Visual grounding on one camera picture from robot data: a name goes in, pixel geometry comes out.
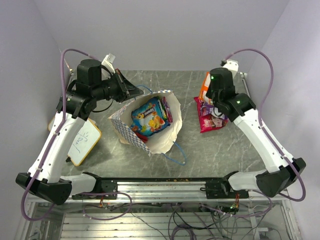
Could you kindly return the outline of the blue checkered paper bag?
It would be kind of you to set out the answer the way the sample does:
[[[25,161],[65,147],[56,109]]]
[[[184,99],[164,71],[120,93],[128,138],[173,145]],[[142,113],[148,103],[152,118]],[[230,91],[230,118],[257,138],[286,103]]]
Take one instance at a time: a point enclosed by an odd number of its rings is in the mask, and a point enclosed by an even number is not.
[[[172,90],[151,91],[135,97],[109,119],[122,143],[186,165],[186,154],[177,144],[183,123],[181,104]]]

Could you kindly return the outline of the blue snack bag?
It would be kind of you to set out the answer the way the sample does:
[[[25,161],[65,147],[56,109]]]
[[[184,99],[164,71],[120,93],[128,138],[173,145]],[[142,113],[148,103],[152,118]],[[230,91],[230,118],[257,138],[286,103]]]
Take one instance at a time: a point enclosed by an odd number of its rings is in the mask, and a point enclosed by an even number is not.
[[[130,129],[145,137],[152,136],[170,126],[160,99],[153,97],[131,112]]]

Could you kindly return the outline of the orange snack packet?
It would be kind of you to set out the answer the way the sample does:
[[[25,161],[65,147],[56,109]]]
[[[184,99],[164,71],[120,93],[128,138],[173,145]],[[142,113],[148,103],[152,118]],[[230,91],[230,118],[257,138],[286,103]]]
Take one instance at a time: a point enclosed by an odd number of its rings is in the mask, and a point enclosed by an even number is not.
[[[200,88],[200,92],[199,92],[199,96],[198,98],[203,101],[203,102],[206,102],[207,104],[210,104],[212,105],[213,102],[211,99],[209,99],[206,94],[208,92],[208,89],[209,89],[209,85],[211,83],[211,75],[210,75],[210,72],[208,71],[206,73],[206,76],[202,82],[202,85],[201,85],[201,88]]]

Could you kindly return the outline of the purple snack packet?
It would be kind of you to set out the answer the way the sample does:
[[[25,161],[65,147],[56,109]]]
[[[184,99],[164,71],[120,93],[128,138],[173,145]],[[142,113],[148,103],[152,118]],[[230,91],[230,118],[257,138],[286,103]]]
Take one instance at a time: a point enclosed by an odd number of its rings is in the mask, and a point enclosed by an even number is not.
[[[222,120],[228,119],[228,117],[225,114],[219,112],[218,108],[214,105],[208,104],[207,102],[201,103],[200,116],[205,117],[209,115]]]

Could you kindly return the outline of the red chips bag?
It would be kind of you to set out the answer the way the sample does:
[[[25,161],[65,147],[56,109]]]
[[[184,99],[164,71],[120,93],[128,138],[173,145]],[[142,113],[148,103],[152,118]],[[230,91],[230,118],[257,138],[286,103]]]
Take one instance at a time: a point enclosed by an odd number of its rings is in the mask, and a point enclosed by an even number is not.
[[[201,101],[199,97],[194,97],[193,98],[196,102],[197,106],[197,114],[198,114],[198,120],[199,120],[199,125],[200,125],[200,133],[205,133],[205,132],[210,132],[213,130],[219,130],[223,127],[226,126],[228,123],[228,119],[222,120],[220,118],[213,117],[211,115],[207,115],[205,117],[201,117],[200,114],[200,108],[201,108],[201,103],[204,101]]]

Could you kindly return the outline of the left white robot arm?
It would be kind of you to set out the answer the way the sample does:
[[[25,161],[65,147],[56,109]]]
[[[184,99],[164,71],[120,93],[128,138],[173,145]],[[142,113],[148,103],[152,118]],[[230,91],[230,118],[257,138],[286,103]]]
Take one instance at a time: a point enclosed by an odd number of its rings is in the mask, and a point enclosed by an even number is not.
[[[74,80],[62,94],[49,136],[34,164],[19,173],[15,182],[43,200],[60,206],[69,196],[86,194],[91,199],[102,193],[102,178],[89,172],[62,176],[62,168],[78,132],[101,100],[118,103],[141,96],[144,92],[115,69],[100,61],[84,59]]]

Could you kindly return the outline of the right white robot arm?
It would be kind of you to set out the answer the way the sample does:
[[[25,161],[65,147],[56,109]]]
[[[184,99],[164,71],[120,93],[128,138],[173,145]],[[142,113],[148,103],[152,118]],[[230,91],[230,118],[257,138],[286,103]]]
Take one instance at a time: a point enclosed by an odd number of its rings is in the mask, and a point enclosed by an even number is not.
[[[252,99],[235,90],[233,75],[224,67],[209,72],[206,97],[212,100],[218,111],[226,115],[252,143],[265,169],[251,172],[233,172],[220,186],[221,194],[233,197],[240,190],[259,191],[273,198],[300,179],[306,167],[303,158],[295,158],[282,147],[263,121]]]

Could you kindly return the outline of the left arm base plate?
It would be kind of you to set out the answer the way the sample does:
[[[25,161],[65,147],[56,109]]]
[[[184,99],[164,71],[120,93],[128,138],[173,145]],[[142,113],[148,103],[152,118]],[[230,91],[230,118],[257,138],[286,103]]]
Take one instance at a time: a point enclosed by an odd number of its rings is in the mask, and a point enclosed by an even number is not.
[[[100,183],[97,183],[91,193],[102,194],[107,193],[106,195],[87,195],[87,194],[75,194],[72,195],[71,198],[73,200],[93,200],[98,198],[104,198],[107,200],[115,200],[117,195],[114,194],[118,191],[118,184],[114,180],[105,180],[102,179]]]

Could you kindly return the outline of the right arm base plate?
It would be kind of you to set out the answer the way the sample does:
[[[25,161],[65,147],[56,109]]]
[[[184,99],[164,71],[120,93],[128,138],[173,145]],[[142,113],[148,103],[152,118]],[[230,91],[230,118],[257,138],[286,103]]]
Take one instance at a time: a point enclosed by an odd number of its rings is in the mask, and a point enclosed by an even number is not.
[[[247,190],[234,190],[229,182],[223,178],[212,178],[205,182],[204,187],[200,190],[205,192],[207,199],[248,199],[249,192]]]

